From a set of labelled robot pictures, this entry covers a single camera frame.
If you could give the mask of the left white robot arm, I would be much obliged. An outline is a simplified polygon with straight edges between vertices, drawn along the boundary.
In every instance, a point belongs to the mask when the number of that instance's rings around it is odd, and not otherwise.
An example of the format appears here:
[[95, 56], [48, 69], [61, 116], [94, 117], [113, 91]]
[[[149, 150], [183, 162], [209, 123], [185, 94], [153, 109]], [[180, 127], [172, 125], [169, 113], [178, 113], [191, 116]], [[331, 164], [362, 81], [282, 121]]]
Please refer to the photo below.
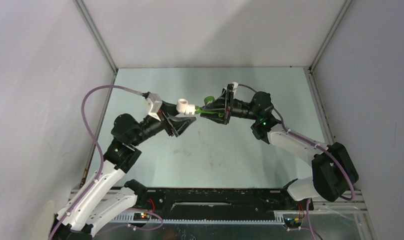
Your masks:
[[142, 208], [148, 195], [144, 185], [132, 179], [113, 199], [101, 202], [111, 187], [132, 168], [141, 155], [136, 147], [165, 131], [178, 137], [193, 123], [197, 106], [179, 99], [176, 104], [147, 102], [149, 113], [138, 122], [128, 113], [119, 115], [112, 128], [113, 140], [92, 179], [61, 210], [53, 222], [51, 240], [91, 240], [114, 217], [126, 209]]

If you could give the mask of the white elbow fitting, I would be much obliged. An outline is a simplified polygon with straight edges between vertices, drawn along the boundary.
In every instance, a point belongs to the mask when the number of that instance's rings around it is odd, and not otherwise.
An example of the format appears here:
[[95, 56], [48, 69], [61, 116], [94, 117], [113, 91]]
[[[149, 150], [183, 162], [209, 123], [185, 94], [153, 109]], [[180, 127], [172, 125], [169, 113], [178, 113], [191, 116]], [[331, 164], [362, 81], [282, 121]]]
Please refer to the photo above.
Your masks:
[[180, 98], [177, 100], [176, 110], [179, 114], [184, 115], [195, 115], [196, 114], [196, 106], [188, 102], [188, 100], [184, 98]]

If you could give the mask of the green plastic faucet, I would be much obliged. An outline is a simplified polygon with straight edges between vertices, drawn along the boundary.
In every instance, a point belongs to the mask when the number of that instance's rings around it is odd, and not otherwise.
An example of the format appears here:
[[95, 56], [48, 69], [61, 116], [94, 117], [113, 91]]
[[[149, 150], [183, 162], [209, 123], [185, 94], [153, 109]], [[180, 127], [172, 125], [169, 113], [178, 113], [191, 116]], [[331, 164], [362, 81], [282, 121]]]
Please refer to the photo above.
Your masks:
[[202, 117], [224, 117], [224, 100], [215, 98], [214, 96], [207, 96], [204, 99], [205, 105], [196, 106], [195, 114]]

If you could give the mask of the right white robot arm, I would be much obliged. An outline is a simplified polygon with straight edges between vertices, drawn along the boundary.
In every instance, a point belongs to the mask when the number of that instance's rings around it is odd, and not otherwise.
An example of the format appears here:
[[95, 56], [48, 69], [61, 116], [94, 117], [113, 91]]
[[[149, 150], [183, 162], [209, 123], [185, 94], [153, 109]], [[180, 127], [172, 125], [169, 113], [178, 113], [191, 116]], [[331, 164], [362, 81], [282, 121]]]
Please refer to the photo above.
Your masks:
[[349, 153], [339, 142], [326, 144], [308, 138], [286, 126], [274, 107], [269, 93], [258, 91], [250, 102], [234, 97], [232, 89], [224, 89], [218, 98], [208, 96], [202, 107], [196, 108], [201, 117], [227, 125], [232, 117], [253, 120], [252, 133], [257, 140], [280, 147], [307, 163], [312, 175], [296, 179], [284, 186], [281, 204], [293, 209], [301, 200], [322, 197], [333, 202], [338, 198], [351, 201], [359, 175]]

